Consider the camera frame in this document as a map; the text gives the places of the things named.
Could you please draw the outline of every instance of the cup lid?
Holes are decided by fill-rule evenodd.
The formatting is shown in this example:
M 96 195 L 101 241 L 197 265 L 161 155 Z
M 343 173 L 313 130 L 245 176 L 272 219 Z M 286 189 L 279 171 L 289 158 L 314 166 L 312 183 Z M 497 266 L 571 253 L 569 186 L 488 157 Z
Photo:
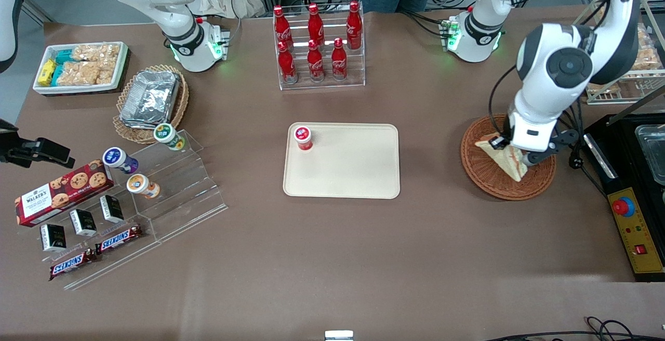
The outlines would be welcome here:
M 145 175 L 137 173 L 136 175 L 132 175 L 130 178 L 128 178 L 127 190 L 133 193 L 141 193 L 148 188 L 149 183 L 150 182 L 148 181 L 148 178 L 145 177 Z
M 104 151 L 102 161 L 109 167 L 117 167 L 124 163 L 127 154 L 119 147 L 111 147 Z
M 157 142 L 169 142 L 176 136 L 176 130 L 173 128 L 173 125 L 169 123 L 161 123 L 155 127 L 152 136 Z
M 312 138 L 312 133 L 304 125 L 298 126 L 295 128 L 295 131 L 293 131 L 293 136 L 295 137 L 295 140 L 300 143 L 304 143 L 309 141 Z

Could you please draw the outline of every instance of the wicker basket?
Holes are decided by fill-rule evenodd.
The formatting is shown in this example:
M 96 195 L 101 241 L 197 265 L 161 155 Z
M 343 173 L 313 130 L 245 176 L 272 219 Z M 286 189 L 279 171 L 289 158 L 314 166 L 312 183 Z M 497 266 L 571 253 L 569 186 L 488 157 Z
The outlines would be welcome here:
M 178 88 L 178 97 L 176 99 L 176 105 L 173 107 L 173 114 L 171 115 L 171 125 L 173 125 L 174 128 L 177 128 L 178 125 L 180 124 L 180 121 L 182 120 L 183 115 L 185 114 L 185 109 L 187 109 L 187 101 L 190 99 L 190 90 L 189 87 L 187 86 L 187 81 L 185 81 L 185 77 L 182 75 L 180 71 L 178 71 L 178 69 L 173 68 L 170 65 L 163 65 L 163 64 L 153 65 L 143 70 L 156 71 L 156 72 L 170 71 L 173 73 L 177 73 L 180 76 L 180 87 Z M 131 80 L 125 85 L 125 87 L 123 88 L 123 92 L 121 93 L 121 96 L 118 97 L 118 102 L 116 103 L 116 106 L 118 107 L 118 113 L 123 110 L 125 101 L 127 101 L 127 95 L 129 94 L 129 90 L 131 89 L 131 86 L 133 85 L 135 78 L 136 75 L 134 75 L 131 78 Z M 119 115 L 113 118 L 113 125 L 116 127 L 116 132 L 118 132 L 118 134 L 125 139 L 143 145 L 148 145 L 157 142 L 152 136 L 151 129 L 130 128 L 123 124 L 123 122 L 121 121 L 121 117 Z
M 495 114 L 494 118 L 497 125 L 503 126 L 506 114 Z M 522 181 L 517 182 L 483 149 L 475 146 L 480 137 L 494 132 L 489 116 L 485 116 L 474 121 L 464 133 L 460 147 L 461 163 L 471 180 L 488 194 L 508 201 L 524 201 L 544 192 L 554 180 L 556 158 L 550 156 L 530 167 Z

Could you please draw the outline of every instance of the cookie box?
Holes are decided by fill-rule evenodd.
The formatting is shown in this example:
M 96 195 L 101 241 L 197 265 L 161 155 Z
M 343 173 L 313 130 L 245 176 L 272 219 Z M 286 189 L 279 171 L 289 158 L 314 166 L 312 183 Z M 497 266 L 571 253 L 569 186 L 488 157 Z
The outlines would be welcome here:
M 119 45 L 119 54 L 118 61 L 116 62 L 116 67 L 113 70 L 113 78 L 108 84 L 99 84 L 99 85 L 80 85 L 80 86 L 66 86 L 66 87 L 44 87 L 39 84 L 39 72 L 48 62 L 48 59 L 55 58 L 55 55 L 60 50 L 72 50 L 77 45 L 104 45 L 105 43 L 113 43 L 114 45 Z M 42 56 L 42 61 L 39 64 L 37 69 L 37 76 L 35 77 L 35 82 L 33 83 L 33 89 L 35 92 L 38 92 L 41 95 L 46 96 L 58 96 L 58 95 L 81 95 L 81 94 L 97 94 L 108 92 L 109 90 L 115 90 L 118 88 L 121 79 L 123 78 L 123 71 L 125 61 L 127 60 L 128 47 L 124 42 L 97 42 L 97 43 L 73 43 L 71 45 L 52 45 L 48 46 L 44 50 L 44 55 Z
M 35 227 L 111 187 L 113 179 L 109 168 L 97 159 L 17 198 L 14 201 L 16 221 L 19 225 Z

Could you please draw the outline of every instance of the brown tablecloth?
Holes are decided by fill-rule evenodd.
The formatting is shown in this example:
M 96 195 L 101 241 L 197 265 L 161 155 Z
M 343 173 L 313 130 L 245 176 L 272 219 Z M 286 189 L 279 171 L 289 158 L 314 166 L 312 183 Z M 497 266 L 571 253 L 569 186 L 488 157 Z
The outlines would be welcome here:
M 617 318 L 662 335 L 663 284 L 632 282 L 608 204 L 558 157 L 543 195 L 503 202 L 463 172 L 459 142 L 487 113 L 487 96 L 543 21 L 570 23 L 581 7 L 516 9 L 492 57 L 468 64 L 398 15 L 366 16 L 367 86 L 283 95 L 271 20 L 243 21 L 229 60 L 186 73 L 181 124 L 204 145 L 207 170 L 230 207 L 80 291 L 47 282 L 39 242 L 17 234 L 12 200 L 60 176 L 37 163 L 0 165 L 0 339 L 485 339 L 584 329 Z M 447 17 L 439 12 L 435 17 Z M 233 21 L 226 23 L 233 26 Z M 129 73 L 173 64 L 153 24 L 50 24 L 47 44 L 124 41 Z M 499 88 L 505 111 L 520 87 Z M 72 148 L 79 163 L 121 139 L 117 95 L 45 98 L 30 92 L 23 137 Z M 606 111 L 586 109 L 587 123 Z M 390 123 L 400 132 L 402 192 L 391 201 L 298 199 L 281 187 L 295 121 Z

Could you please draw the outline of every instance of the control panel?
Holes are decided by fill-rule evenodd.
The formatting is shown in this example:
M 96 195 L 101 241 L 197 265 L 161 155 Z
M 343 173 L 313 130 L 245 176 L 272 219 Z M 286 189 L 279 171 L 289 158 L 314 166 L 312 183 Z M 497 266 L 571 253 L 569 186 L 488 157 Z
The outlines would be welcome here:
M 632 187 L 609 194 L 607 199 L 633 271 L 636 274 L 663 272 L 663 263 L 644 223 Z

